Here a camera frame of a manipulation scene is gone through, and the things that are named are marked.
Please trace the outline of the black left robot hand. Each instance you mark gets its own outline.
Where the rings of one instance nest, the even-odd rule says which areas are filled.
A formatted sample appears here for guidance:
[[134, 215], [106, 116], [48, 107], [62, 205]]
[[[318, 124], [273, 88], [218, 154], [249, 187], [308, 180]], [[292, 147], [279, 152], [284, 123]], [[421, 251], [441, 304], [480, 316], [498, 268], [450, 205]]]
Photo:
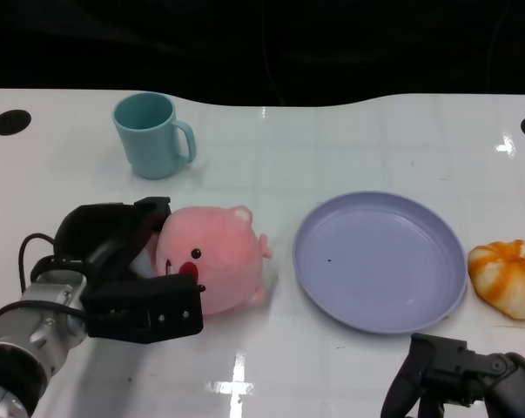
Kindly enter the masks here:
[[199, 334], [200, 290], [189, 273], [139, 277], [132, 262], [171, 215], [170, 199], [79, 206], [62, 221], [54, 257], [86, 278], [80, 300], [88, 334], [150, 344]]

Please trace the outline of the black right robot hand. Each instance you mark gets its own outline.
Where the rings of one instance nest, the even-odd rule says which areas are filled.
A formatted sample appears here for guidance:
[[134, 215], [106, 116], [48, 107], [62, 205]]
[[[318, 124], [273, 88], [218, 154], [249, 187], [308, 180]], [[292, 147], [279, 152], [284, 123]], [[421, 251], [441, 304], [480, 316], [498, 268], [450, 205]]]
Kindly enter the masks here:
[[478, 354], [464, 340], [414, 333], [380, 415], [442, 417], [446, 404], [485, 404], [489, 417], [525, 417], [525, 358]]

